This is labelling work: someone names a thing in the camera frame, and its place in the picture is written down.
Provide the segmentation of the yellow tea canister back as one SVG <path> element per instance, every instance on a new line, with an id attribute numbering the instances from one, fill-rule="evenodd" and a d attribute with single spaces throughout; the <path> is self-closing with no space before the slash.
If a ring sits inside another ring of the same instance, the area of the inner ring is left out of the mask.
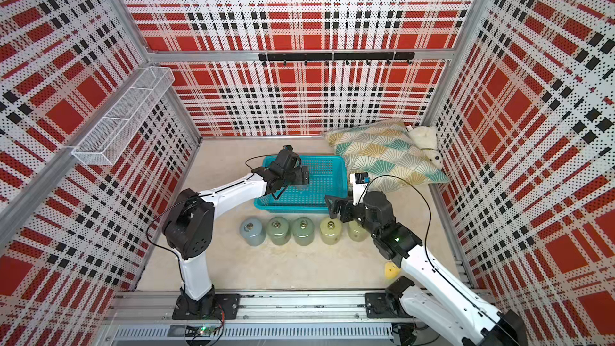
<path id="1" fill-rule="evenodd" d="M 355 242 L 362 242 L 368 238 L 368 232 L 356 221 L 348 223 L 348 237 Z"/>

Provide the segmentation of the yellow tea canister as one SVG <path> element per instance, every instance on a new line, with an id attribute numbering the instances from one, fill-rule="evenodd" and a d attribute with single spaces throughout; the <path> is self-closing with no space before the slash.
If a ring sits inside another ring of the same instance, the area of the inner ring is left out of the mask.
<path id="1" fill-rule="evenodd" d="M 348 237 L 355 242 L 362 242 L 368 238 L 368 232 L 356 221 L 348 223 Z"/>
<path id="2" fill-rule="evenodd" d="M 341 239 L 343 224 L 339 219 L 325 218 L 320 222 L 320 238 L 326 245 L 335 245 Z"/>

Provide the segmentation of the yellow tea canister front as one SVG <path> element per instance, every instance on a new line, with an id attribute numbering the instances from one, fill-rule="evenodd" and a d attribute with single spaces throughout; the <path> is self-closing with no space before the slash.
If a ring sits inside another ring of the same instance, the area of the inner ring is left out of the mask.
<path id="1" fill-rule="evenodd" d="M 341 239 L 343 224 L 339 219 L 325 218 L 320 222 L 320 238 L 326 245 L 335 245 Z"/>

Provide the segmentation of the green tea canister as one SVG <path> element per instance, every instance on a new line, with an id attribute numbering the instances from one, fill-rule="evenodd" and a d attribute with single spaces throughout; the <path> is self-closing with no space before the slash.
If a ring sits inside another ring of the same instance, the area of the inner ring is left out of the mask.
<path id="1" fill-rule="evenodd" d="M 299 246 L 309 246 L 314 240 L 315 226 L 309 218 L 301 217 L 293 221 L 291 232 Z"/>
<path id="2" fill-rule="evenodd" d="M 272 243 L 276 246 L 285 245 L 291 237 L 290 224 L 281 216 L 273 217 L 268 221 L 266 232 Z"/>

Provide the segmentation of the grey tea canister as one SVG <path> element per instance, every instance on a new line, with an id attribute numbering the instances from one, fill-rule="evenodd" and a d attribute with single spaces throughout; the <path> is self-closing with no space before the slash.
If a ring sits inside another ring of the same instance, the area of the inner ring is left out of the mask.
<path id="1" fill-rule="evenodd" d="M 240 225 L 240 235 L 251 247 L 258 247 L 266 240 L 266 230 L 260 219 L 251 217 Z"/>

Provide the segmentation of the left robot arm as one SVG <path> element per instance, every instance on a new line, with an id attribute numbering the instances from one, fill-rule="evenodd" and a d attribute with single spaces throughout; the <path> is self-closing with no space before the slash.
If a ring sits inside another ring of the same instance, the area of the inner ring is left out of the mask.
<path id="1" fill-rule="evenodd" d="M 172 318 L 204 320 L 224 313 L 225 309 L 231 310 L 229 318 L 236 318 L 232 306 L 238 304 L 240 296 L 216 294 L 208 274 L 206 252 L 212 242 L 215 221 L 242 203 L 267 195 L 278 198 L 289 187 L 309 183 L 308 166 L 287 145 L 269 165 L 253 168 L 229 184 L 201 192 L 183 190 L 162 225 L 168 247 L 178 258 L 183 281 Z"/>

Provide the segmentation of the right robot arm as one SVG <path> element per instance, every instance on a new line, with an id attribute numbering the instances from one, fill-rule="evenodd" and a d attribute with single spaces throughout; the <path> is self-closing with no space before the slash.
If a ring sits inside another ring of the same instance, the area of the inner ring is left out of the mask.
<path id="1" fill-rule="evenodd" d="M 407 274 L 394 288 L 400 308 L 452 345 L 527 345 L 525 322 L 501 312 L 461 283 L 410 229 L 397 221 L 382 192 L 367 192 L 360 203 L 326 196 L 331 218 L 354 221 L 372 237 L 379 253 Z"/>

